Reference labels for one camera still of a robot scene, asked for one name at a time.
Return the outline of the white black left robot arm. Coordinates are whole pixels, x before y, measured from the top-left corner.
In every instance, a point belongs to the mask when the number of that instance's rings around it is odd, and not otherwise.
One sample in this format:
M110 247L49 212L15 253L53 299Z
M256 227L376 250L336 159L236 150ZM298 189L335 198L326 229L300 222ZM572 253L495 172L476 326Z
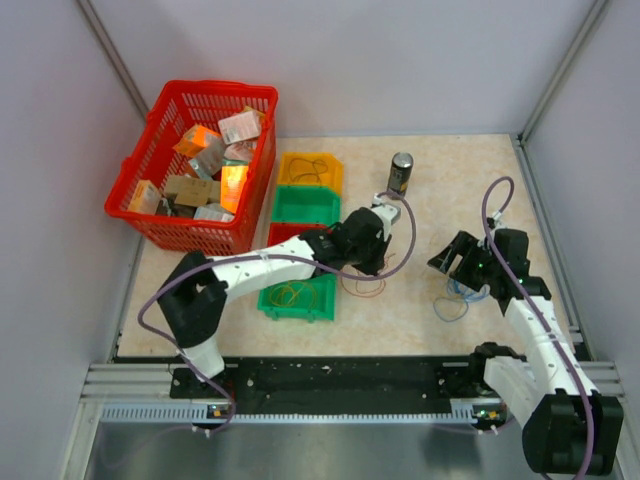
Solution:
M334 274L346 266L365 275L379 274L399 218L396 206L372 205L328 228L307 230L265 249L227 257L187 254L162 285L158 304L177 347L195 367L194 387L209 397L226 387L216 336L228 304L283 282Z

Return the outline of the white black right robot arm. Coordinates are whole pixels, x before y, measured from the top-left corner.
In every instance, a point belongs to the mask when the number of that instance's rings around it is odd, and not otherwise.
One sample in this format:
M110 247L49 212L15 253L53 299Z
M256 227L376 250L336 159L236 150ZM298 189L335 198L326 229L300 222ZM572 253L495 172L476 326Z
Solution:
M495 392L522 428L529 467L541 474L608 475L624 413L584 373L559 327L546 283L529 273L526 232L508 228L479 240L460 231L428 266L474 291L488 287L524 343L524 354L485 342L470 357L466 380L476 394Z

